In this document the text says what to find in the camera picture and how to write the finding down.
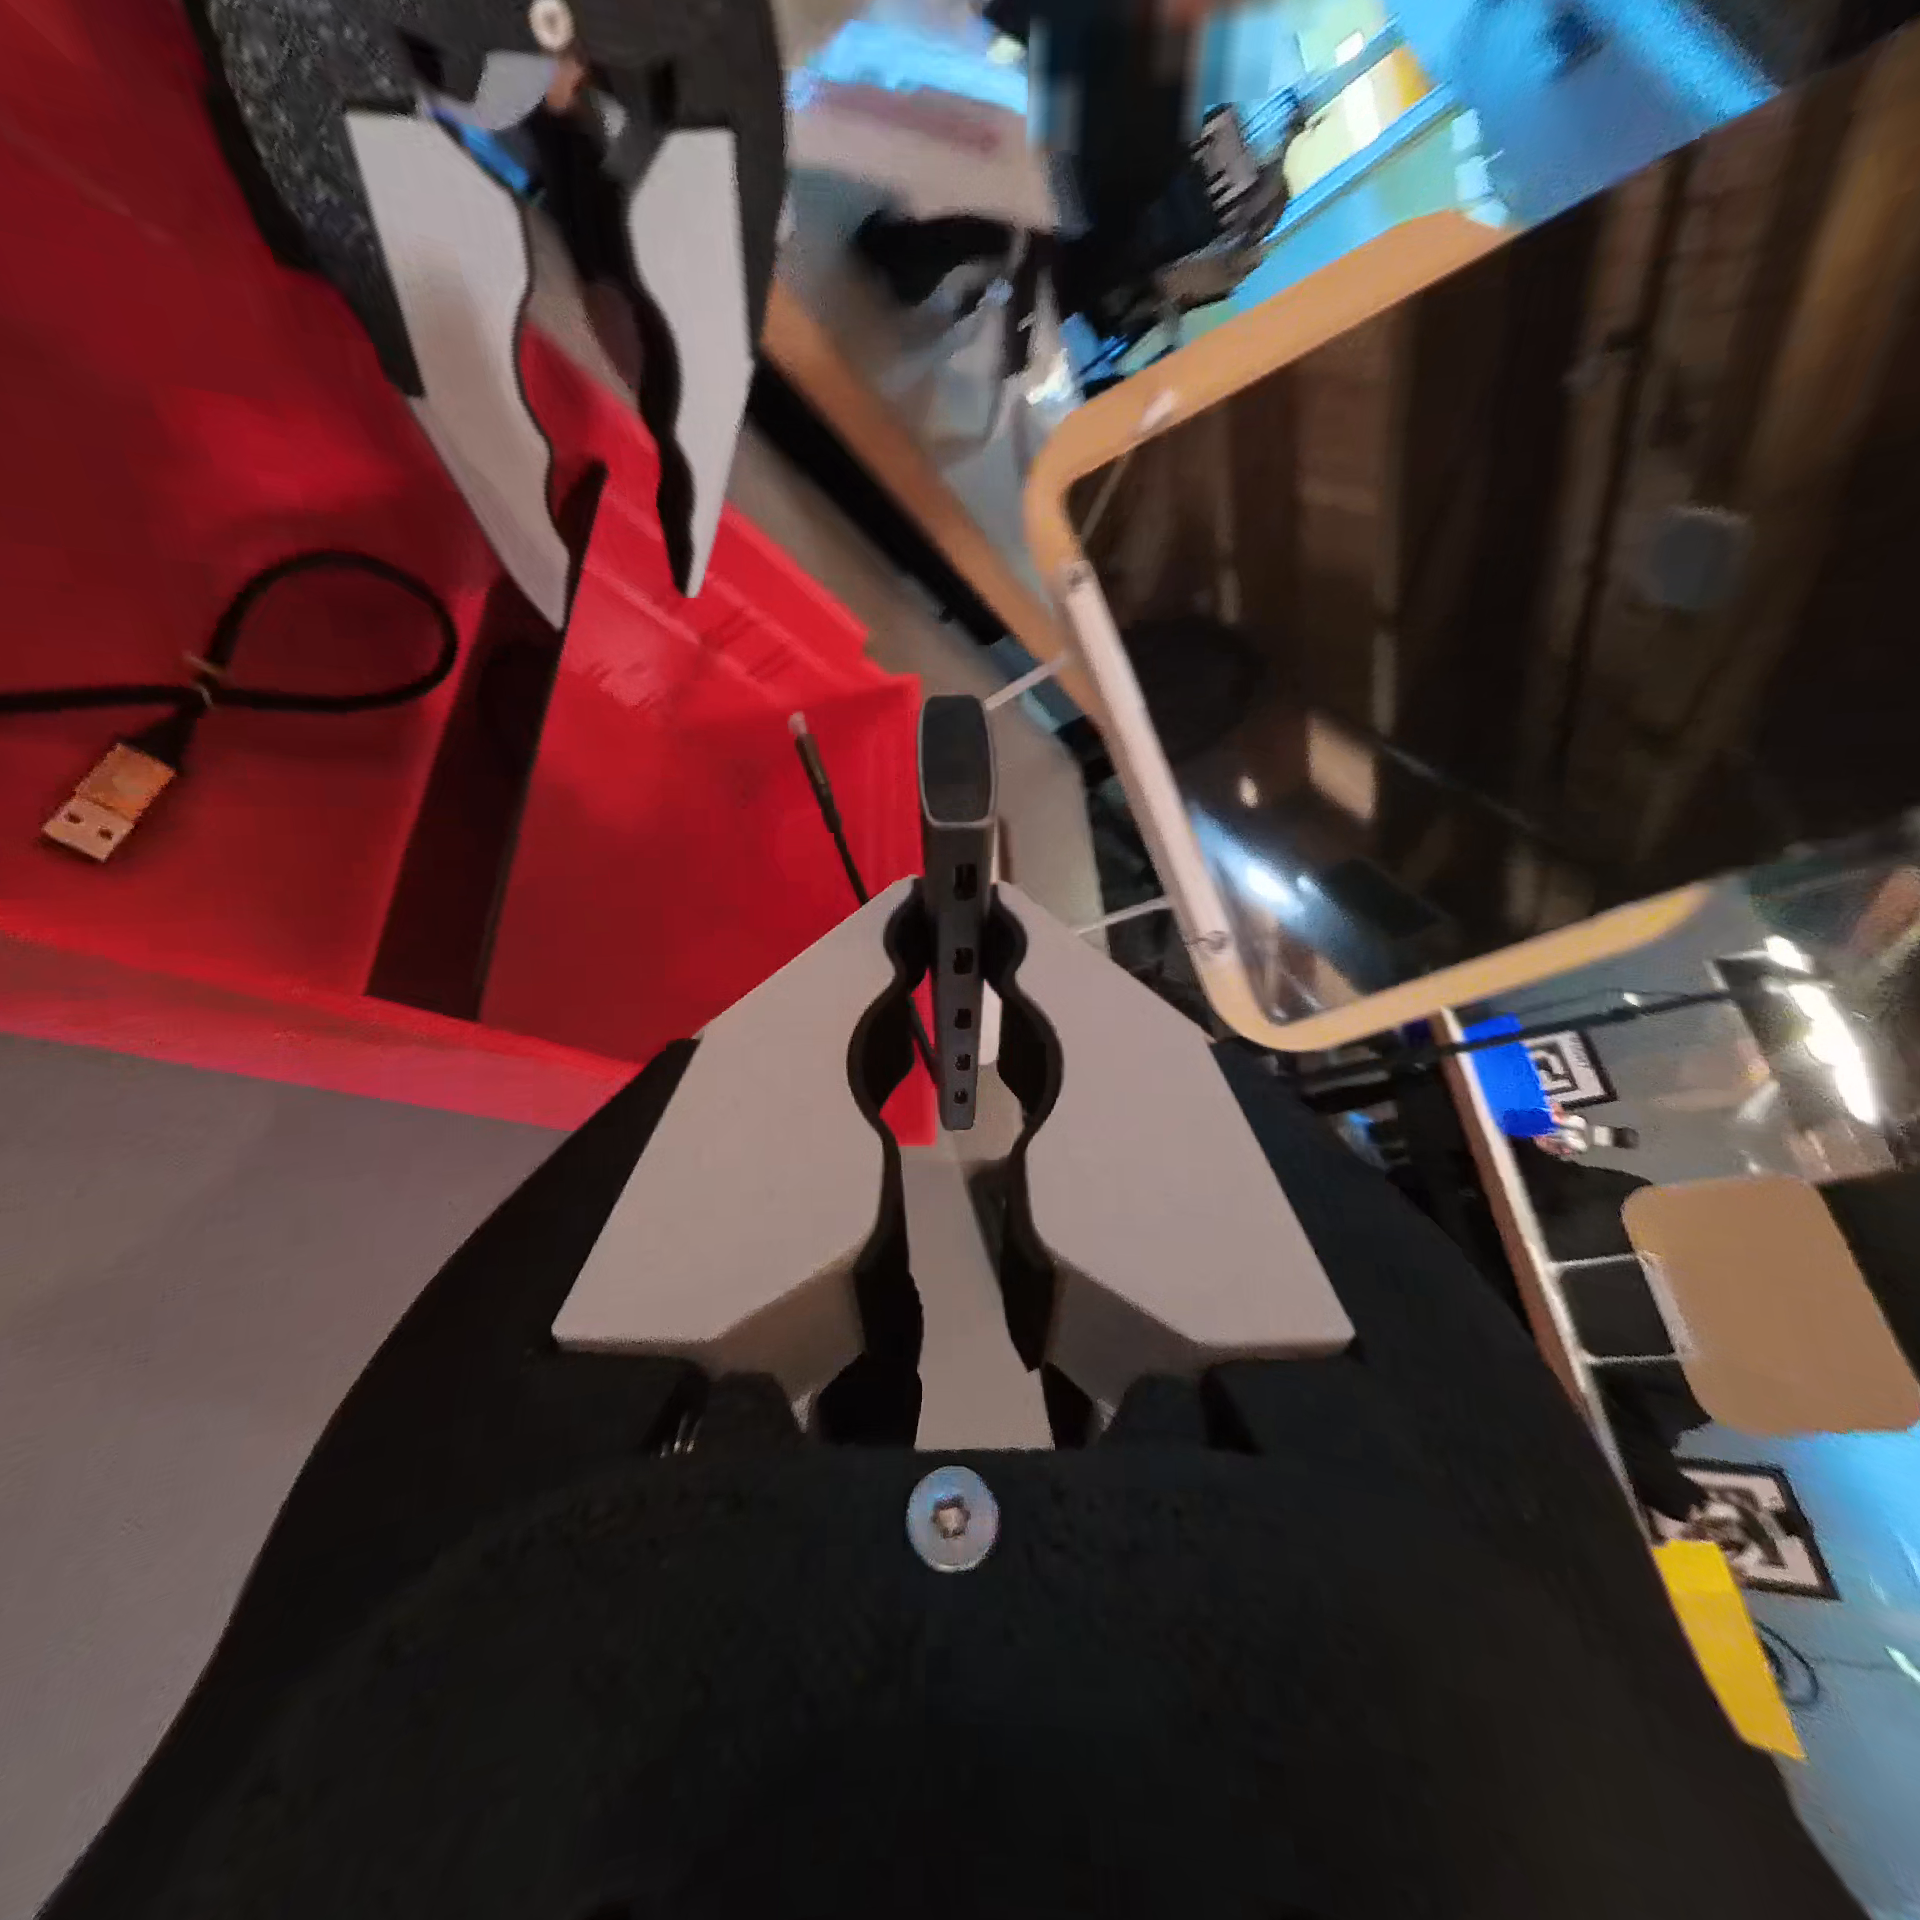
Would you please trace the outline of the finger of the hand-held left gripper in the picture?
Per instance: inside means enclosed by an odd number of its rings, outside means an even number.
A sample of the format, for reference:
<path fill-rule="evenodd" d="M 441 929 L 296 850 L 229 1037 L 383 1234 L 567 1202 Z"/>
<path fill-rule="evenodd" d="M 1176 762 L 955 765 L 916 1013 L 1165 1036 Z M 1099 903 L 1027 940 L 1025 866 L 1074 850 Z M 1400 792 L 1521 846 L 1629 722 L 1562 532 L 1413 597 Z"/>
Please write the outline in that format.
<path fill-rule="evenodd" d="M 747 256 L 729 127 L 664 136 L 627 202 L 640 306 L 664 328 L 642 391 L 661 452 L 661 522 L 685 599 L 701 594 L 753 384 Z"/>
<path fill-rule="evenodd" d="M 521 369 L 536 290 L 525 210 L 431 113 L 347 112 L 346 132 L 421 381 L 415 415 L 497 561 L 562 633 L 581 561 Z"/>

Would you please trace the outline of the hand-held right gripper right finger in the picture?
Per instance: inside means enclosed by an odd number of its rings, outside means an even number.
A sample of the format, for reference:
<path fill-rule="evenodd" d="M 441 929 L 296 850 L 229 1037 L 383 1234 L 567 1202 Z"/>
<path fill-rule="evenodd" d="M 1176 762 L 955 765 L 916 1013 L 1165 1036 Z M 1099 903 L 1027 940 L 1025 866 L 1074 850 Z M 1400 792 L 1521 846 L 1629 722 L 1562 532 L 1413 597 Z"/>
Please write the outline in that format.
<path fill-rule="evenodd" d="M 1145 1378 L 1330 1359 L 1354 1320 L 1217 1044 L 1012 882 L 985 926 L 996 1282 L 1052 1445 Z"/>

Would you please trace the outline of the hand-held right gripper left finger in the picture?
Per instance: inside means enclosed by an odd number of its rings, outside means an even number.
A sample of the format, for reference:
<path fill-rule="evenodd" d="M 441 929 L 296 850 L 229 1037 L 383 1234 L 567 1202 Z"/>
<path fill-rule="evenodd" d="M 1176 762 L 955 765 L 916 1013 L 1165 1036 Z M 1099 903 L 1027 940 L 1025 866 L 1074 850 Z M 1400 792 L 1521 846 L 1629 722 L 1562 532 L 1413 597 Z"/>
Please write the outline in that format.
<path fill-rule="evenodd" d="M 888 1109 L 921 1068 L 897 880 L 696 1039 L 554 1325 L 572 1353 L 768 1376 L 816 1432 L 909 1445 L 923 1306 Z"/>

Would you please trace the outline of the red plastic bin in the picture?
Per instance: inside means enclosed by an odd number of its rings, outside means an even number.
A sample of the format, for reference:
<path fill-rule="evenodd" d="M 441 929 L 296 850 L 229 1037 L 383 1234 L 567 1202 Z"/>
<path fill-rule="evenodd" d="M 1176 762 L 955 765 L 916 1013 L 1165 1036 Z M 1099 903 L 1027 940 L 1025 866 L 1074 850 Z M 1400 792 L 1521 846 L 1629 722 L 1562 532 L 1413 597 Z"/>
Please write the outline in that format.
<path fill-rule="evenodd" d="M 676 588 L 642 391 L 665 334 L 603 169 L 629 116 L 531 5 L 441 121 L 525 210 L 521 369 L 578 588 L 481 1020 L 368 993 L 402 847 L 498 573 L 344 295 L 277 247 L 208 97 L 187 5 L 4 5 L 4 688 L 173 680 L 236 588 L 309 548 L 415 572 L 461 638 L 425 701 L 221 710 L 105 862 L 42 824 L 144 710 L 4 719 L 4 1029 L 265 1072 L 274 1029 L 475 1044 L 610 1076 L 698 1031 L 920 863 L 921 689 L 771 537 L 722 509 Z M 291 583 L 237 680 L 425 669 L 427 618 Z"/>

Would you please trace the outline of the orange-plug cable yellow tie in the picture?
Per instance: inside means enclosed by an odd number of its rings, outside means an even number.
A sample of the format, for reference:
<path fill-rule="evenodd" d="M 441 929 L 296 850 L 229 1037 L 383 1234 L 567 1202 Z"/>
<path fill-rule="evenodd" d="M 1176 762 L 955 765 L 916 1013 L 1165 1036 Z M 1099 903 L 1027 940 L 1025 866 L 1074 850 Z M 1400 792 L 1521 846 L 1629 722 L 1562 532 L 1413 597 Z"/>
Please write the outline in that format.
<path fill-rule="evenodd" d="M 427 618 L 434 654 L 425 669 L 389 686 L 317 689 L 256 686 L 234 676 L 253 617 L 287 585 L 356 578 L 395 591 Z M 146 712 L 149 722 L 112 741 L 75 781 L 39 834 L 47 844 L 105 863 L 154 805 L 186 774 L 200 734 L 215 712 L 359 718 L 425 701 L 460 662 L 461 638 L 449 604 L 415 572 L 349 548 L 309 548 L 248 576 L 212 622 L 200 652 L 171 680 L 4 688 L 8 722 L 68 712 Z"/>

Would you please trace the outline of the wooden desk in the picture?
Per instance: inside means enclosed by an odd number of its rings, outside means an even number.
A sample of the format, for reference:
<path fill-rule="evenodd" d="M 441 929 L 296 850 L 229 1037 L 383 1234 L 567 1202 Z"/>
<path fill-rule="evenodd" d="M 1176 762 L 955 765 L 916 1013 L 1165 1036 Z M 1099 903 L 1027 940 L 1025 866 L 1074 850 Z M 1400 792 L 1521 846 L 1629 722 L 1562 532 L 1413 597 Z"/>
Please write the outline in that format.
<path fill-rule="evenodd" d="M 1634 1493 L 1610 1408 L 1600 1391 L 1600 1374 L 1625 1364 L 1679 1362 L 1688 1341 L 1679 1310 L 1669 1302 L 1664 1285 L 1649 1272 L 1634 1249 L 1573 1262 L 1553 1254 L 1544 1221 L 1524 1185 L 1516 1145 L 1499 1130 L 1496 1109 L 1481 1087 L 1477 1069 L 1468 1064 L 1464 1029 L 1466 1023 L 1452 1010 L 1431 1016 L 1431 1031 L 1443 1041 L 1441 1074 L 1469 1143 L 1480 1189 L 1496 1221 L 1527 1329 L 1554 1378 L 1577 1405 L 1585 1425 L 1588 1425 L 1591 1439 L 1632 1508 L 1644 1542 L 1658 1548 L 1664 1542 L 1664 1535 Z M 1666 1341 L 1664 1350 L 1596 1353 L 1580 1332 L 1567 1279 L 1610 1272 L 1612 1269 L 1632 1272 L 1644 1285 L 1649 1306 L 1660 1317 L 1660 1329 Z"/>

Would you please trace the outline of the blue plastic bin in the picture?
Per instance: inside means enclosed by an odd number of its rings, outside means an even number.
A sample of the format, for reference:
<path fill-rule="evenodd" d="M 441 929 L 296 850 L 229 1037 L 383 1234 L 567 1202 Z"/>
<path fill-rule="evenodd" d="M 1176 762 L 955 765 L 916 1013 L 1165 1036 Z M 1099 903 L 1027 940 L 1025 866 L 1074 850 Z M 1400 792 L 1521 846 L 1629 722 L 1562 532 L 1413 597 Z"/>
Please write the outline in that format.
<path fill-rule="evenodd" d="M 1499 1135 L 1529 1140 L 1554 1133 L 1556 1117 L 1521 1031 L 1522 1020 L 1513 1015 L 1472 1021 L 1464 1029 L 1458 1057 L 1469 1068 Z"/>

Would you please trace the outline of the framed printed tag sign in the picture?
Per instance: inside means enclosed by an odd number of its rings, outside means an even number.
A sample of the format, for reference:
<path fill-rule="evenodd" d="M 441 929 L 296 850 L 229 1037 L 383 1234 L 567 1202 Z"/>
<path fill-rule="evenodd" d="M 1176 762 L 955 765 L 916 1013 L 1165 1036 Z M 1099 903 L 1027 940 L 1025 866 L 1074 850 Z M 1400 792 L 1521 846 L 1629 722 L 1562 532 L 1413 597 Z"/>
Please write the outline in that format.
<path fill-rule="evenodd" d="M 1563 1025 L 1522 1041 L 1544 1096 L 1563 1112 L 1615 1104 L 1619 1093 L 1594 1036 Z"/>
<path fill-rule="evenodd" d="M 1688 1486 L 1682 1510 L 1644 1506 L 1644 1520 L 1660 1544 L 1715 1544 L 1735 1584 L 1748 1592 L 1840 1599 L 1813 1520 L 1783 1466 L 1682 1456 L 1679 1477 Z"/>

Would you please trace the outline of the black bin divider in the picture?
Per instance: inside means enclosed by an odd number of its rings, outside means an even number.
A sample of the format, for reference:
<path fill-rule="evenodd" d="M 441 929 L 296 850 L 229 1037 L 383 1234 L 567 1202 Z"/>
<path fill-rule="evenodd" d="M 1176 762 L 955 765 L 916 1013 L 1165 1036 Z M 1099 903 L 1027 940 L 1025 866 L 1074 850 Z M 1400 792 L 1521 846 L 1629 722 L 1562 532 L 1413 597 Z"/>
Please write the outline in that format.
<path fill-rule="evenodd" d="M 481 1020 L 565 648 L 567 628 L 498 573 L 453 673 L 449 718 L 376 942 L 371 997 Z"/>

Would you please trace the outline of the wood-framed dark screen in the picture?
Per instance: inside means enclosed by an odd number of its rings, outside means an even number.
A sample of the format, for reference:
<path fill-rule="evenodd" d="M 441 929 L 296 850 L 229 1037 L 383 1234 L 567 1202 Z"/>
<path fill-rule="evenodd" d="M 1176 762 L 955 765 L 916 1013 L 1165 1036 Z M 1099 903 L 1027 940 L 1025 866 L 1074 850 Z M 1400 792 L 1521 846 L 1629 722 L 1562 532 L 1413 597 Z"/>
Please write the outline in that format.
<path fill-rule="evenodd" d="M 1389 5 L 1028 537 L 1181 981 L 1314 1050 L 1916 837 L 1916 5 Z"/>

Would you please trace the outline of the yellow plastic bin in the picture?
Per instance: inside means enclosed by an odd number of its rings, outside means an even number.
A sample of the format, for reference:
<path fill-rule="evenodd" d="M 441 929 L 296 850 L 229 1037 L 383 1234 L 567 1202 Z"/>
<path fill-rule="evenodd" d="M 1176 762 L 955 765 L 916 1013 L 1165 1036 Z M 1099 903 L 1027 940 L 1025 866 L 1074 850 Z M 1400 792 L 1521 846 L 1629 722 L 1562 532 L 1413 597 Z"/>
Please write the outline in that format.
<path fill-rule="evenodd" d="M 1713 1542 L 1669 1540 L 1653 1544 L 1650 1559 L 1738 1736 L 1776 1760 L 1804 1765 L 1808 1751 L 1724 1551 Z"/>

